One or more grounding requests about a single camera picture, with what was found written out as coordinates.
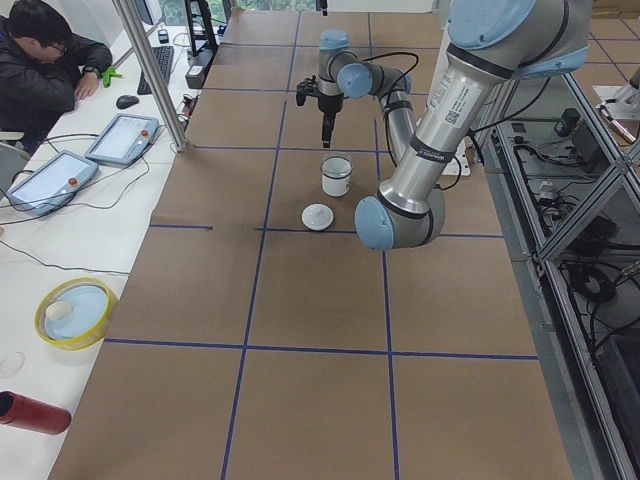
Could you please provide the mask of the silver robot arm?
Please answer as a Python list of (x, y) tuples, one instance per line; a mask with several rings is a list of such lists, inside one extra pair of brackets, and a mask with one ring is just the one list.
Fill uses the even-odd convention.
[(393, 175), (355, 210), (357, 234), (377, 251), (432, 241), (444, 224), (438, 180), (491, 90), (548, 78), (587, 59), (590, 1), (455, 1), (448, 67)]
[(416, 128), (408, 94), (411, 77), (408, 70), (388, 67), (378, 61), (384, 56), (360, 58), (350, 48), (349, 34), (340, 29), (325, 30), (318, 47), (318, 73), (300, 82), (296, 102), (308, 97), (316, 100), (322, 113), (321, 144), (332, 147), (336, 117), (346, 99), (373, 97), (380, 105), (385, 140), (394, 165), (399, 165)]

